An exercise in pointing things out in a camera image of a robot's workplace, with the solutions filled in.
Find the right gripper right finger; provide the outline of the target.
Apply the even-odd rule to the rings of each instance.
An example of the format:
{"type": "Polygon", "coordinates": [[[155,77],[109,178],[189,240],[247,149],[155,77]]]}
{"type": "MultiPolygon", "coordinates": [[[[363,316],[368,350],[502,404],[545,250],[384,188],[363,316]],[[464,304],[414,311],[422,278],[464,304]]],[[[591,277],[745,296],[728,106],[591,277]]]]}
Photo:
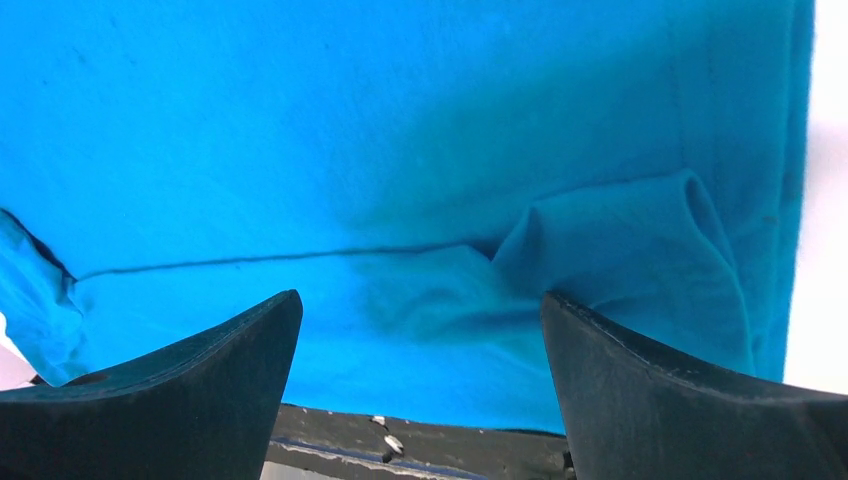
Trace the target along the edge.
{"type": "Polygon", "coordinates": [[[847,399],[702,361],[550,292],[546,353],[581,479],[843,479],[847,399]]]}

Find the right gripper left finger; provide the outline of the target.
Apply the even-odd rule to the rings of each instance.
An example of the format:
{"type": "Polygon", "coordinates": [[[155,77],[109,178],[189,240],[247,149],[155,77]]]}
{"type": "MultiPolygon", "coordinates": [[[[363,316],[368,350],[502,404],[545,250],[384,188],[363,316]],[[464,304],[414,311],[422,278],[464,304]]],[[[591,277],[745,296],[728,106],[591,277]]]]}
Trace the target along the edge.
{"type": "Polygon", "coordinates": [[[5,479],[256,479],[301,326],[281,292],[61,387],[1,395],[5,479]]]}

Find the blue t shirt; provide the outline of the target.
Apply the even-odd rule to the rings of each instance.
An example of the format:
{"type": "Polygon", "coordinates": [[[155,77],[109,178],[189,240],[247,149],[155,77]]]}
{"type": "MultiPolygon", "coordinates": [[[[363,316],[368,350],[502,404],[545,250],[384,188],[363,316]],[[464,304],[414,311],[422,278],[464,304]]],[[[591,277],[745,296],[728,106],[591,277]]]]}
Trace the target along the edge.
{"type": "Polygon", "coordinates": [[[53,386],[295,289],[285,399],[559,432],[539,305],[781,381],[810,1],[5,1],[1,309],[53,386]]]}

